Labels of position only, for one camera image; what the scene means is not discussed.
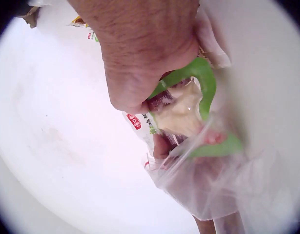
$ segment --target hand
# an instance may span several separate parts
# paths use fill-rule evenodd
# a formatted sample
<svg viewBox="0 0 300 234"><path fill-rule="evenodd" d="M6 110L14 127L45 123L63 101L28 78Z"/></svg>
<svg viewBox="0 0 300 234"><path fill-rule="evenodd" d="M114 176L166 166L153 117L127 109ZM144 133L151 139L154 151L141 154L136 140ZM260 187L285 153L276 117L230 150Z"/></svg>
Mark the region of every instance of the hand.
<svg viewBox="0 0 300 234"><path fill-rule="evenodd" d="M219 47L207 15L195 19L198 0L69 2L99 38L112 105L130 114L148 112L161 76L189 64L198 41L206 52Z"/></svg>

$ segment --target red object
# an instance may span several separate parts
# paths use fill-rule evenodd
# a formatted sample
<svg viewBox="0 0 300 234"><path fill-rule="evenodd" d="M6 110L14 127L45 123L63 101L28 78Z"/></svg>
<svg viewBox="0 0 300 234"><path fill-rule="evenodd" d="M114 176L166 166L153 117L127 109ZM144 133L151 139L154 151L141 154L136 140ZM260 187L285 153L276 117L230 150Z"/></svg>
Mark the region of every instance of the red object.
<svg viewBox="0 0 300 234"><path fill-rule="evenodd" d="M127 114L126 116L131 121L136 130L141 128L141 122L136 116L130 114Z"/></svg>

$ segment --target plastic bag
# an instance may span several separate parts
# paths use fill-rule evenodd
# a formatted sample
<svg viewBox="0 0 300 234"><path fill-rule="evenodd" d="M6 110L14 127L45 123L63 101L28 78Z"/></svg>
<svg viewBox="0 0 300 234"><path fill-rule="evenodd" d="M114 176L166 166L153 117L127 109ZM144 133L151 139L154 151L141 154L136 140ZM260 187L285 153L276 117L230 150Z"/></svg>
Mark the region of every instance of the plastic bag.
<svg viewBox="0 0 300 234"><path fill-rule="evenodd" d="M53 0L29 0L28 5L31 7L42 7L45 5L52 5Z"/></svg>
<svg viewBox="0 0 300 234"><path fill-rule="evenodd" d="M198 8L195 29L200 43L200 56L205 58L212 68L230 67L230 59L219 45L209 17L202 6Z"/></svg>
<svg viewBox="0 0 300 234"><path fill-rule="evenodd" d="M244 160L242 153L224 157L192 154L201 145L208 146L207 138L214 129L228 133L218 116L212 114L199 134L184 140L166 158L148 155L145 163L155 185L199 220L217 219L238 211L228 182Z"/></svg>

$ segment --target white background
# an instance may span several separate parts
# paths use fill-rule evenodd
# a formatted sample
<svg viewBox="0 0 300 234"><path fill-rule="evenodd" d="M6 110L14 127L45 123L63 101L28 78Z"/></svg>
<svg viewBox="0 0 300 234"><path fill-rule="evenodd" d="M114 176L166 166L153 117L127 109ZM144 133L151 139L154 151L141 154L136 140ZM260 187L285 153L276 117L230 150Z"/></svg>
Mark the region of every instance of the white background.
<svg viewBox="0 0 300 234"><path fill-rule="evenodd" d="M208 5L233 62L216 72L216 101L230 110L250 157L273 146L286 158L298 202L300 35L266 1ZM198 233L143 170L145 145L109 102L99 43L66 26L76 16L57 1L41 10L37 28L15 19L1 39L0 155L41 204L84 232ZM42 219L46 211L36 209Z"/></svg>

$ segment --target translucent plastic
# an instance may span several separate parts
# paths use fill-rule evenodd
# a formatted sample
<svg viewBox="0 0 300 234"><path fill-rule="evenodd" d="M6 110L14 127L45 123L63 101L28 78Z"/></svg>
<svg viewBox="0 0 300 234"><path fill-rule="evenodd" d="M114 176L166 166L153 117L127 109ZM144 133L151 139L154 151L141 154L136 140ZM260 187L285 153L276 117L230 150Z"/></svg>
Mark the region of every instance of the translucent plastic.
<svg viewBox="0 0 300 234"><path fill-rule="evenodd" d="M165 159L148 156L145 165L155 185L199 220L217 219L238 211L229 181L244 161L243 155L192 156L196 149L206 145L215 129L222 134L228 133L219 117L211 114L196 136L186 139Z"/></svg>
<svg viewBox="0 0 300 234"><path fill-rule="evenodd" d="M45 5L52 5L53 0L29 0L28 4L32 7L42 7Z"/></svg>

